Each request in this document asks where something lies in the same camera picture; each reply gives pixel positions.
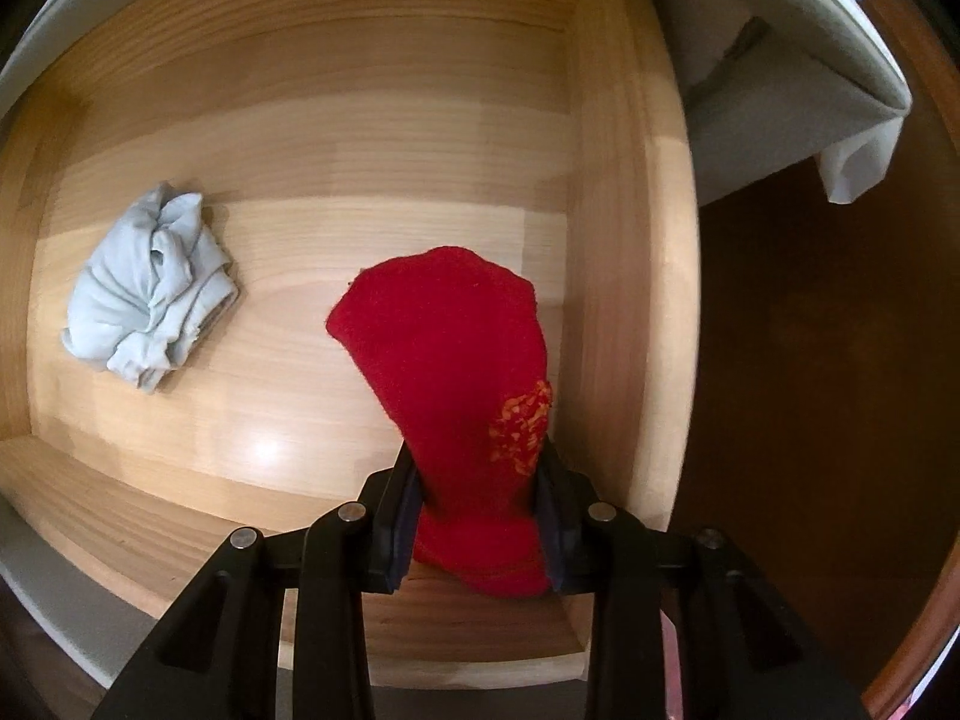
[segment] light blue cloth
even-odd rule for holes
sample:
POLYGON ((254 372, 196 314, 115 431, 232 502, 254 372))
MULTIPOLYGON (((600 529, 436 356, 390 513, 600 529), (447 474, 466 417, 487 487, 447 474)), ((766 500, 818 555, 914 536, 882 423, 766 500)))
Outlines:
POLYGON ((110 228, 67 306, 66 350, 152 392, 236 300, 229 259, 200 218, 201 194, 161 184, 110 228))

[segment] red sock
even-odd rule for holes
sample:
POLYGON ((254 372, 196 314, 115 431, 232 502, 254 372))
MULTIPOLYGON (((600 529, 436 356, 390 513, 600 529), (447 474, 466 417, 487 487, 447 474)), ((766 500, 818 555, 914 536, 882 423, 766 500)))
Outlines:
POLYGON ((435 248, 363 271, 326 328, 413 453, 414 557, 491 595, 544 592, 532 488, 552 391, 533 285, 435 248))

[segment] dark brown floor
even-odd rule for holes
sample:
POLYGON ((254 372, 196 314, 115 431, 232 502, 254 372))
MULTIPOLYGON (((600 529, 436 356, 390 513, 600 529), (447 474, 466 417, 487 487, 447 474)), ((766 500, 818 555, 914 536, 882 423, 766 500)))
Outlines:
POLYGON ((898 60, 915 103, 880 186, 830 205, 808 160, 702 211, 673 520, 726 529, 860 688, 960 526, 960 159, 898 60))
POLYGON ((0 580, 0 718, 89 720, 103 695, 0 580))

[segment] white cloth hanging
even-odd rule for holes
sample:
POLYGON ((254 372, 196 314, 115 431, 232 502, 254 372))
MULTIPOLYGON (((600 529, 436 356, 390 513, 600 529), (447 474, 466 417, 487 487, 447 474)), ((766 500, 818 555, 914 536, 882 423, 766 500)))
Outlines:
POLYGON ((654 2, 699 204, 814 154, 833 203, 886 175, 912 98, 856 0, 654 2))
POLYGON ((229 259, 200 218, 201 194, 161 184, 110 228, 67 307, 66 350, 152 392, 236 300, 229 259))

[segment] metal screw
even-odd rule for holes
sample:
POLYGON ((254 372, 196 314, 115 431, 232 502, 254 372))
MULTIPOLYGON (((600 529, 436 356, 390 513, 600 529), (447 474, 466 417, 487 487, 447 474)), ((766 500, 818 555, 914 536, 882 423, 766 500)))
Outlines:
POLYGON ((723 533, 720 533, 717 528, 703 528, 702 531, 697 533, 697 541, 707 549, 720 549, 726 539, 723 538, 723 533))
POLYGON ((616 507, 605 501, 597 501, 587 507, 587 514, 590 515, 590 519, 595 519, 597 522, 610 522, 613 517, 616 517, 616 507))
POLYGON ((359 501, 344 503, 337 509, 337 517, 343 522, 357 522, 367 516, 367 507, 359 501))
POLYGON ((234 549, 247 549, 256 544, 256 536, 253 528, 237 528, 230 534, 230 546, 234 549))

